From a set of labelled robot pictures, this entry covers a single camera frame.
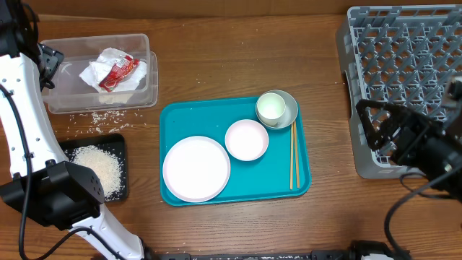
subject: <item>cup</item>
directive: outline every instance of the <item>cup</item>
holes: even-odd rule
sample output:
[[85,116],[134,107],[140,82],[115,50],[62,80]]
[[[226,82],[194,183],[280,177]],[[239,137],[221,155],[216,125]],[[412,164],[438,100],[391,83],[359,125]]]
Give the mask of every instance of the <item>cup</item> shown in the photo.
[[260,96],[257,100],[257,115],[267,126],[276,126],[286,110],[284,98],[272,92]]

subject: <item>tray rim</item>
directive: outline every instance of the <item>tray rim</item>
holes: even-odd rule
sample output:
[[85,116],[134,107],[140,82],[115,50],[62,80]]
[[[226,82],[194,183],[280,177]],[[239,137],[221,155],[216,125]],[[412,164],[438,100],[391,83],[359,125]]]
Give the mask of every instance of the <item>tray rim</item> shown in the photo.
[[231,100],[239,100],[239,101],[243,101],[245,102],[246,100],[257,100],[258,99],[258,96],[252,96],[252,97],[229,97],[229,98],[220,98],[220,99],[213,99],[213,100],[195,100],[195,101],[185,101],[185,102],[175,102],[175,103],[170,103],[168,104],[167,106],[165,106],[163,109],[162,109],[162,112],[160,113],[160,117],[159,117],[159,148],[160,148],[160,151],[159,151],[159,166],[160,166],[160,195],[163,199],[164,202],[167,202],[170,206],[174,206],[174,207],[189,207],[189,206],[200,206],[200,205],[210,205],[210,204],[225,204],[225,203],[233,203],[233,202],[255,202],[255,201],[260,201],[260,200],[267,200],[267,199],[282,199],[282,198],[290,198],[290,197],[300,197],[302,196],[303,194],[305,194],[308,189],[311,187],[311,168],[310,168],[310,157],[309,157],[309,154],[308,154],[308,149],[306,147],[306,139],[305,139],[305,132],[303,131],[303,122],[302,122],[302,114],[301,114],[301,110],[300,110],[300,104],[297,102],[298,104],[298,115],[297,115],[297,118],[295,119],[295,121],[297,122],[297,136],[298,136],[298,139],[299,139],[299,143],[302,143],[304,144],[303,146],[301,146],[301,149],[304,149],[307,157],[306,157],[306,162],[307,162],[307,171],[308,171],[308,177],[306,179],[306,182],[305,182],[305,185],[300,187],[300,189],[297,191],[297,192],[294,192],[292,194],[284,194],[284,195],[279,195],[279,196],[262,196],[262,197],[258,197],[258,198],[255,198],[255,199],[245,199],[245,200],[242,200],[242,199],[229,199],[227,201],[219,201],[219,202],[216,202],[216,201],[212,201],[212,200],[209,200],[209,201],[204,201],[204,202],[198,202],[198,203],[190,203],[190,202],[186,202],[186,201],[182,201],[181,203],[177,203],[177,202],[173,202],[170,200],[170,198],[167,196],[167,194],[165,193],[166,192],[166,189],[162,189],[162,183],[165,185],[165,182],[163,180],[163,174],[162,174],[162,165],[163,165],[163,158],[162,158],[162,151],[164,150],[164,147],[163,147],[163,144],[161,144],[162,142],[162,134],[163,134],[163,127],[161,126],[161,122],[163,121],[163,119],[166,117],[166,115],[177,105],[187,105],[187,104],[197,104],[197,103],[205,103],[205,102],[210,102],[210,103],[213,103],[213,102],[227,102],[227,101],[231,101]]

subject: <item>wooden table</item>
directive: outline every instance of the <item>wooden table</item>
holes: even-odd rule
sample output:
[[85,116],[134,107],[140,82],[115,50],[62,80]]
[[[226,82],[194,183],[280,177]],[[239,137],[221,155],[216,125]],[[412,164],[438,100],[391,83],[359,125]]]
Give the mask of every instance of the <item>wooden table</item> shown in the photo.
[[[351,240],[386,241],[385,214],[406,193],[397,180],[366,180],[356,174],[349,98],[335,41],[343,20],[341,15],[323,15],[45,22],[40,24],[40,39],[149,36],[159,64],[159,102],[127,112],[125,122],[134,126],[121,133],[128,146],[131,191],[125,202],[108,206],[157,253],[310,252],[346,248]],[[172,102],[252,96],[272,89],[286,90],[300,102],[313,177],[308,192],[293,199],[200,207],[164,203],[159,190],[161,110]],[[59,140],[96,135],[86,133],[91,126],[88,117],[50,117]],[[101,129],[107,133],[112,127]],[[75,137],[77,130],[83,134]],[[0,183],[6,183],[8,149],[4,132],[0,135]],[[4,203],[0,212],[1,258],[18,259],[20,215]],[[456,201],[415,198],[397,212],[391,227],[415,259],[460,259],[461,216],[462,205]],[[26,252],[37,257],[64,234],[29,221]],[[75,237],[50,259],[89,259],[94,254],[87,242]]]

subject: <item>gray bowl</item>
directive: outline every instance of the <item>gray bowl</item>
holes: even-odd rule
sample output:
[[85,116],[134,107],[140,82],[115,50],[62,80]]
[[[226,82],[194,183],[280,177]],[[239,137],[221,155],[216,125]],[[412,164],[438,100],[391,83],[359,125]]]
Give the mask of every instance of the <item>gray bowl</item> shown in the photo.
[[277,123],[276,126],[268,126],[265,124],[263,121],[260,120],[260,117],[257,114],[258,120],[260,121],[261,124],[263,124],[266,128],[268,129],[273,129],[273,130],[279,130],[279,129],[284,129],[295,121],[295,119],[298,116],[298,104],[297,101],[292,97],[289,93],[282,91],[282,90],[270,90],[268,92],[263,93],[262,95],[266,93],[275,93],[278,94],[284,99],[284,102],[286,103],[286,110],[282,114],[280,121]]

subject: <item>red snack packet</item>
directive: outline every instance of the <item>red snack packet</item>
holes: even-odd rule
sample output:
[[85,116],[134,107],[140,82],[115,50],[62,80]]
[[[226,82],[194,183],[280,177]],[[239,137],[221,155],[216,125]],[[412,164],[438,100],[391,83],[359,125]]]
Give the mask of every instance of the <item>red snack packet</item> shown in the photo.
[[139,64],[139,60],[133,59],[132,56],[126,55],[117,61],[109,74],[104,78],[99,86],[108,92],[112,92],[123,78],[130,74]]

